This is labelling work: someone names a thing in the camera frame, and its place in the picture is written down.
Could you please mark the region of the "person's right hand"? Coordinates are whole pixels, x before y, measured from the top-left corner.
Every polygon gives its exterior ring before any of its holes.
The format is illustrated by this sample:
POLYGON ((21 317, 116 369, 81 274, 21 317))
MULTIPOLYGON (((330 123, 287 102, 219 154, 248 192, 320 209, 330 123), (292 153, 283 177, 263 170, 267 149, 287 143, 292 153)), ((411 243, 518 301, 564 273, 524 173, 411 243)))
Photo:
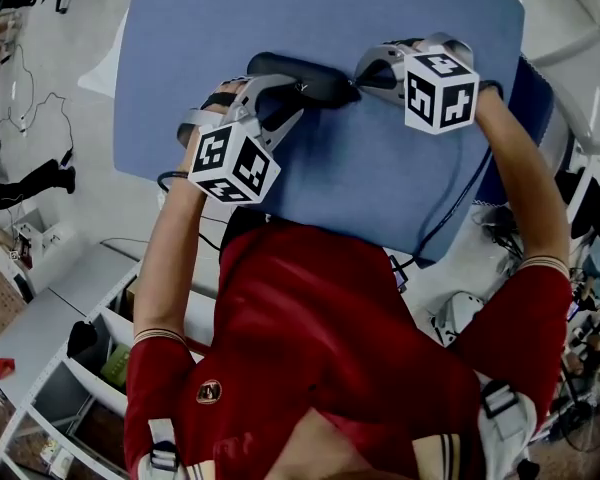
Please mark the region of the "person's right hand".
POLYGON ((403 48, 408 52, 422 53, 423 52, 423 49, 421 47, 422 41, 423 41, 422 38, 410 38, 410 39, 404 39, 404 40, 387 41, 387 42, 384 42, 384 45, 390 45, 393 47, 403 48))

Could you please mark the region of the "person's left hand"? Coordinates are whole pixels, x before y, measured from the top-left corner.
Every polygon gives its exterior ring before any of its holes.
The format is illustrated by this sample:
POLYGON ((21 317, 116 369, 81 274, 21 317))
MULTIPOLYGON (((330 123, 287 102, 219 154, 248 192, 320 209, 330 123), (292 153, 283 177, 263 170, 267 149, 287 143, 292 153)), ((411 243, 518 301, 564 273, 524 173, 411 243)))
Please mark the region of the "person's left hand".
POLYGON ((236 96, 246 85, 245 78, 232 79, 220 84, 216 90, 201 105, 201 110, 226 115, 236 96))

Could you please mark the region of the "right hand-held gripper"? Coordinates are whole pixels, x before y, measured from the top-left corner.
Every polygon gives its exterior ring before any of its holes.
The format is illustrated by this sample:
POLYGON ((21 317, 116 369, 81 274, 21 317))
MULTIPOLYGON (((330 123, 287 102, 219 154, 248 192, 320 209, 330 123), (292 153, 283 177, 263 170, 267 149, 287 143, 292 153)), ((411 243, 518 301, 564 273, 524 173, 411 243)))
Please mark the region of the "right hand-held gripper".
POLYGON ((472 125, 480 82, 472 50, 444 33, 423 39, 421 47, 422 53, 395 44, 370 48, 357 64, 357 87, 404 104, 405 125, 422 132, 439 135, 472 125))

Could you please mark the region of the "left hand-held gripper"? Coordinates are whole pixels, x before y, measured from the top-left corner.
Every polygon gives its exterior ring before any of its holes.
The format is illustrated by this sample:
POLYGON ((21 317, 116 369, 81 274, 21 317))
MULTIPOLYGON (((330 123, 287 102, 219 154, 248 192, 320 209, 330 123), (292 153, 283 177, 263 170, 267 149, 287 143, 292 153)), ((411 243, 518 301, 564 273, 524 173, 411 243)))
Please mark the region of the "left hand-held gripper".
POLYGON ((188 180, 223 204, 261 203, 280 167, 266 147, 277 147, 303 115, 298 80, 284 74, 241 77, 246 85, 226 115, 192 108, 177 138, 197 144, 188 180), (262 106, 273 107, 257 115, 262 106))

